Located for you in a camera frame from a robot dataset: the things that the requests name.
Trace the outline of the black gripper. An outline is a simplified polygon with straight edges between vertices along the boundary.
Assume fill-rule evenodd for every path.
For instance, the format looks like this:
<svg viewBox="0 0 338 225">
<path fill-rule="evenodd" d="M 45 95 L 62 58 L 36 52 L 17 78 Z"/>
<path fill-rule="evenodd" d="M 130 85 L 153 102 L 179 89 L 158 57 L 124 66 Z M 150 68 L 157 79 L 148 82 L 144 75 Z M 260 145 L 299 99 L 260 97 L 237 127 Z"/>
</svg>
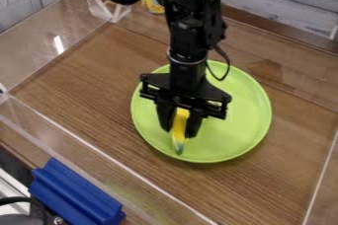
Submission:
<svg viewBox="0 0 338 225">
<path fill-rule="evenodd" d="M 205 78 L 192 89 L 172 87 L 166 73 L 141 74 L 140 81 L 140 96 L 154 102 L 160 126 L 165 132 L 170 130 L 176 108 L 188 110 L 184 131 L 187 138 L 196 136 L 205 117 L 225 118 L 231 95 L 216 88 Z"/>
</svg>

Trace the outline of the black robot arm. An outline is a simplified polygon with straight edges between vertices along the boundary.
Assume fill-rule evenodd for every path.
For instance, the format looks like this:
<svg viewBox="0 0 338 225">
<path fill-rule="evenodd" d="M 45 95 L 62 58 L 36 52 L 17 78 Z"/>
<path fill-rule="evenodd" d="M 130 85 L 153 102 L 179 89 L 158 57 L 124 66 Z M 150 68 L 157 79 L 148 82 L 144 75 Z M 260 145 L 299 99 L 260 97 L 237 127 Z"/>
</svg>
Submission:
<svg viewBox="0 0 338 225">
<path fill-rule="evenodd" d="M 132 5 L 140 0 L 110 0 Z M 211 50 L 219 52 L 227 24 L 221 18 L 221 0 L 158 0 L 165 9 L 169 32 L 168 72 L 140 76 L 140 96 L 156 104 L 161 129 L 172 129 L 180 109 L 188 110 L 183 135 L 196 135 L 201 120 L 209 116 L 223 119 L 231 95 L 216 88 L 207 77 Z"/>
</svg>

